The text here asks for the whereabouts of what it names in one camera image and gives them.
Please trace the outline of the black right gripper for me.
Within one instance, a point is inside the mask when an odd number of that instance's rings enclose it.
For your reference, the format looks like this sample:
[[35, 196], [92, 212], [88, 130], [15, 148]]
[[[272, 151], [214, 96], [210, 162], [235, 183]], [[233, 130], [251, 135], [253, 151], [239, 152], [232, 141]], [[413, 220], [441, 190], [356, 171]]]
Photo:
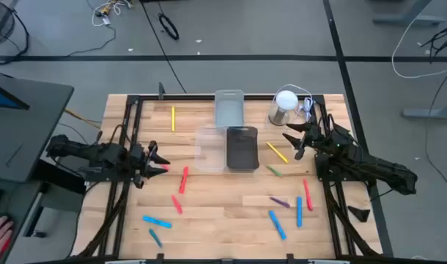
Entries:
[[318, 125], [309, 122], [287, 124], [287, 127], [299, 133], [304, 132], [302, 139], [295, 138], [287, 133], [282, 133], [282, 136], [297, 150], [295, 160], [300, 160], [304, 156], [305, 147], [311, 147], [315, 150], [321, 150], [328, 155], [332, 155], [336, 153], [335, 147], [350, 143], [349, 131], [336, 124], [326, 134], [322, 133]]

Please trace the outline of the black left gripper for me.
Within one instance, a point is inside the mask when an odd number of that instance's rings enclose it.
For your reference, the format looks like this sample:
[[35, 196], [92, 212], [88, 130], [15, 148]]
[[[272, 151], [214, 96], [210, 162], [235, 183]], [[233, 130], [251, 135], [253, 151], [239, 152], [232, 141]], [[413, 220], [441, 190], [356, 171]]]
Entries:
[[130, 165], [130, 173], [131, 173], [131, 182], [135, 185], [136, 188], [142, 188], [144, 185], [144, 178], [150, 179], [151, 177], [161, 175], [167, 173], [168, 170], [164, 168], [158, 168], [150, 166], [150, 161], [153, 161], [156, 164], [170, 164], [165, 158], [160, 157], [157, 150], [156, 141], [151, 141], [149, 143], [148, 150], [146, 153], [144, 148], [140, 143], [135, 143], [128, 154], [129, 165]]

